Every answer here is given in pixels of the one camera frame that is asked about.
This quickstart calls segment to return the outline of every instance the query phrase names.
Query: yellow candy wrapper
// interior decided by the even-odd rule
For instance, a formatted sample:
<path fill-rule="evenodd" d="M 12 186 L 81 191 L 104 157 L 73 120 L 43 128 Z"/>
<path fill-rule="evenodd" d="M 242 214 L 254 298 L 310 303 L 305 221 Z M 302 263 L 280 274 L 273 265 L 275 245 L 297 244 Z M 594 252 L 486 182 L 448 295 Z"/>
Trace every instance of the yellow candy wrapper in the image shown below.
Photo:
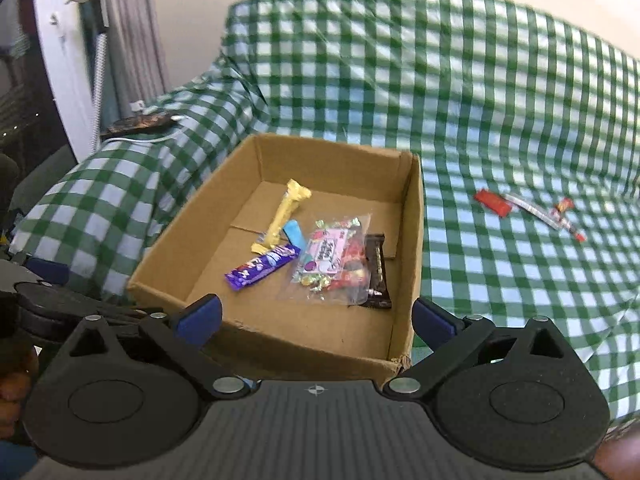
<path fill-rule="evenodd" d="M 273 217 L 269 228 L 261 240 L 252 244 L 252 253 L 264 254 L 276 245 L 280 244 L 280 231 L 291 218 L 292 213 L 300 205 L 300 202 L 311 197 L 311 191 L 304 186 L 300 186 L 295 180 L 289 180 L 287 191 L 282 197 L 282 202 L 278 206 L 276 215 Z"/>

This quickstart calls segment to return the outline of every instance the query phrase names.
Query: finger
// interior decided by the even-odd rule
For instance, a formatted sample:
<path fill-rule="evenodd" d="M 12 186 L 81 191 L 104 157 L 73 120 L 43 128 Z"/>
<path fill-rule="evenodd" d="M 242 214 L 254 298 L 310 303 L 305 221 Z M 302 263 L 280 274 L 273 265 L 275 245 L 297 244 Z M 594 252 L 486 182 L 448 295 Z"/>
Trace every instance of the finger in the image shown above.
<path fill-rule="evenodd" d="M 24 369 L 29 373 L 31 377 L 33 377 L 37 375 L 39 365 L 40 363 L 38 361 L 38 353 L 36 352 L 35 348 L 31 348 L 31 352 L 26 359 Z"/>
<path fill-rule="evenodd" d="M 11 438 L 14 436 L 15 426 L 11 424 L 10 426 L 0 426 L 0 440 L 4 438 Z"/>
<path fill-rule="evenodd" d="M 0 425 L 11 425 L 19 418 L 20 404 L 18 402 L 0 402 Z"/>
<path fill-rule="evenodd" d="M 21 400 L 31 388 L 31 378 L 26 373 L 8 374 L 0 380 L 0 397 L 9 402 Z"/>

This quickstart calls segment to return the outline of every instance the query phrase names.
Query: bag of candy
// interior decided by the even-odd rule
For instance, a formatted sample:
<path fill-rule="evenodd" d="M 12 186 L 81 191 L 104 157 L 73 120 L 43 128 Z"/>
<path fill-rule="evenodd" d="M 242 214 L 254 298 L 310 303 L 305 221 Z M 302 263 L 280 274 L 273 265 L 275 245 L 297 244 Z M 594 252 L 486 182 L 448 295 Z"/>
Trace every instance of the bag of candy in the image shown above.
<path fill-rule="evenodd" d="M 370 215 L 318 220 L 280 298 L 345 305 L 364 303 L 370 282 L 365 256 L 369 221 Z"/>

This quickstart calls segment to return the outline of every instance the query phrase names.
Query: gingham tablecloth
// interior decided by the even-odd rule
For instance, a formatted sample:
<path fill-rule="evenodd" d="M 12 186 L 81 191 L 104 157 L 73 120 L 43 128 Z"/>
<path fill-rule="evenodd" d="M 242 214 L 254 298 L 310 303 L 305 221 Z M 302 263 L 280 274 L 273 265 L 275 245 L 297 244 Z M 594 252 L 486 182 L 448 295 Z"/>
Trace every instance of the gingham tablecloth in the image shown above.
<path fill-rule="evenodd" d="M 107 144 L 20 225 L 14 250 L 111 301 L 146 248 L 252 132 L 422 157 L 422 294 L 498 325 L 551 317 L 609 401 L 640 409 L 638 63 L 507 0 L 245 0 L 210 70 L 161 97 L 174 139 Z M 574 199 L 579 244 L 476 190 Z"/>

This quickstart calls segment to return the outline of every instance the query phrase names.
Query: purple candy wrapper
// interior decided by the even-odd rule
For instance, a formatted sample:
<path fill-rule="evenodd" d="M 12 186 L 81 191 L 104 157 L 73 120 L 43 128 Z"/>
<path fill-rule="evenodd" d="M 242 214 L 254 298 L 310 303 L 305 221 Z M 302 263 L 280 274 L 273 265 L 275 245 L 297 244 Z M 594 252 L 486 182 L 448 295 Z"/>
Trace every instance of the purple candy wrapper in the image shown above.
<path fill-rule="evenodd" d="M 290 244 L 278 245 L 268 253 L 249 260 L 247 263 L 226 273 L 225 278 L 233 290 L 240 290 L 245 286 L 259 282 L 265 276 L 292 262 L 298 256 L 300 256 L 300 249 L 296 246 Z"/>

